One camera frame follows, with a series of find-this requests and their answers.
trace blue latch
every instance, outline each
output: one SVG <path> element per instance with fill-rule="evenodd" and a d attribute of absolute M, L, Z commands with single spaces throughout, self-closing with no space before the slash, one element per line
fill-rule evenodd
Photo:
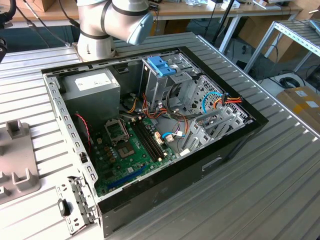
<path fill-rule="evenodd" d="M 176 73 L 176 70 L 169 67 L 167 62 L 159 56 L 148 57 L 148 63 L 151 64 L 151 66 L 161 77 L 169 76 Z"/>

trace ram slot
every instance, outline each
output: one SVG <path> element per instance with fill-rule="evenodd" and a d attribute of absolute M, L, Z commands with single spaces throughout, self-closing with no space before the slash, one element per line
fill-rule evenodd
<path fill-rule="evenodd" d="M 165 157 L 164 153 L 162 152 L 162 149 L 158 146 L 156 141 L 146 130 L 145 125 L 142 122 L 134 123 L 132 125 L 132 129 L 139 138 L 145 150 L 150 155 L 153 162 L 157 162 L 159 158 Z"/>

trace blue cable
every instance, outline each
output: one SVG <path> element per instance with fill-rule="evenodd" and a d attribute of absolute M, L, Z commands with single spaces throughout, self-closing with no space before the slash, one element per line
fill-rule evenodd
<path fill-rule="evenodd" d="M 166 132 L 162 135 L 162 138 L 164 139 L 166 136 L 170 135 L 170 134 L 175 134 L 173 132 Z"/>
<path fill-rule="evenodd" d="M 207 111 L 206 111 L 206 100 L 208 98 L 209 95 L 211 94 L 215 94 L 215 95 L 218 95 L 220 97 L 222 97 L 223 94 L 221 94 L 220 92 L 216 92 L 216 91 L 211 91 L 209 92 L 207 95 L 204 96 L 203 100 L 202 100 L 202 109 L 203 109 L 203 112 L 206 114 Z"/>

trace metal table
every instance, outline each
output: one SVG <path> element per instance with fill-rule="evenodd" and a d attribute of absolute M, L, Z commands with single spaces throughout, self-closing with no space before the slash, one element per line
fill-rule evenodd
<path fill-rule="evenodd" d="M 288 20 L 288 21 L 274 21 L 269 27 L 268 31 L 264 35 L 260 44 L 256 48 L 254 54 L 252 55 L 250 61 L 244 68 L 244 72 L 248 73 L 250 69 L 253 67 L 254 63 L 259 57 L 260 52 L 264 48 L 265 44 L 268 43 L 270 37 L 273 35 L 274 31 L 278 30 L 280 33 L 274 39 L 271 45 L 276 46 L 279 42 L 279 39 L 286 35 L 292 40 L 296 41 L 301 46 L 305 47 L 309 50 L 309 53 L 302 59 L 302 61 L 296 66 L 294 69 L 295 72 L 299 70 L 299 68 L 306 62 L 306 60 L 313 54 L 316 54 L 320 57 L 320 35 L 313 29 L 309 21 L 307 20 Z M 264 55 L 266 58 L 269 57 L 274 47 L 271 46 L 266 54 Z"/>
<path fill-rule="evenodd" d="M 109 239 L 310 239 L 320 233 L 319 135 L 200 36 L 116 42 L 121 55 L 189 47 L 269 123 L 239 154 Z M 0 206 L 1 239 L 68 239 L 55 185 L 78 175 L 56 123 L 40 69 L 79 62 L 72 48 L 9 54 L 0 64 L 0 124 L 21 119 L 31 135 L 42 187 Z M 101 239 L 96 224 L 76 239 Z"/>

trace open computer tower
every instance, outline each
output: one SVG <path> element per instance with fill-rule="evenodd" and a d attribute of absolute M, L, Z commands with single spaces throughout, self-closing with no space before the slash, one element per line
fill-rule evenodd
<path fill-rule="evenodd" d="M 70 234 L 104 237 L 230 160 L 268 120 L 187 47 L 45 69 L 79 176 L 56 186 Z"/>

